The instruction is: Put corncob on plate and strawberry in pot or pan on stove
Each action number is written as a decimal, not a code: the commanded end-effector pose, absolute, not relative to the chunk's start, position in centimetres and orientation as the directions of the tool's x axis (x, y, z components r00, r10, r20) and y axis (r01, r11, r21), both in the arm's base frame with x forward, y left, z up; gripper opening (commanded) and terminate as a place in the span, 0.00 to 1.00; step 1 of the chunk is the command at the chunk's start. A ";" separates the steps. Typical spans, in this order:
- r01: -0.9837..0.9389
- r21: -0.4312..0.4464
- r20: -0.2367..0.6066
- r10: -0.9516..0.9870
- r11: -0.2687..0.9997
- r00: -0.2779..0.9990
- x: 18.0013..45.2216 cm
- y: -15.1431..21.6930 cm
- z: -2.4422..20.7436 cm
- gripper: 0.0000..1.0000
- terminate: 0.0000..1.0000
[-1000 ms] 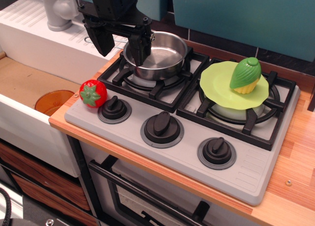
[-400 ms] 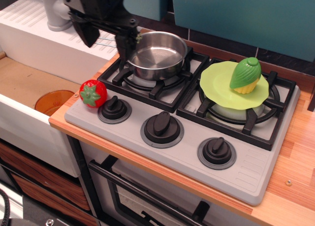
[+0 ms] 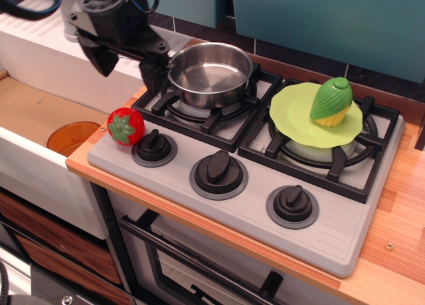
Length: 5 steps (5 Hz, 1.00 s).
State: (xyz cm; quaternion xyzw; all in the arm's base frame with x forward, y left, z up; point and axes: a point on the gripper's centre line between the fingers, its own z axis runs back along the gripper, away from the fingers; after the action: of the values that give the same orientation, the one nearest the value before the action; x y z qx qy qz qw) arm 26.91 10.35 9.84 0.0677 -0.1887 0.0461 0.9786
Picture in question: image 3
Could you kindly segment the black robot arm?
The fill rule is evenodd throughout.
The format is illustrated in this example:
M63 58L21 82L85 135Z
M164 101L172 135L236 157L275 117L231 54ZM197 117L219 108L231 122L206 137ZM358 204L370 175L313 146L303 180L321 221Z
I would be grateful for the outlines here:
M96 70L109 76L120 56L139 61L148 92L157 94L169 66L169 44L149 24L159 0L78 0L69 15L78 43Z

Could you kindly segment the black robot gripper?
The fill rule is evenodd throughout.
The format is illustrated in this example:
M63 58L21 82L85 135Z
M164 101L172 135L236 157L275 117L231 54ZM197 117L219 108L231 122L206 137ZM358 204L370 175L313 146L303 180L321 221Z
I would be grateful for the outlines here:
M132 0L81 0L80 8L68 20L94 68L108 77L118 63L117 54L143 59L143 82L151 95L158 94L169 72L169 45L149 26L141 7Z

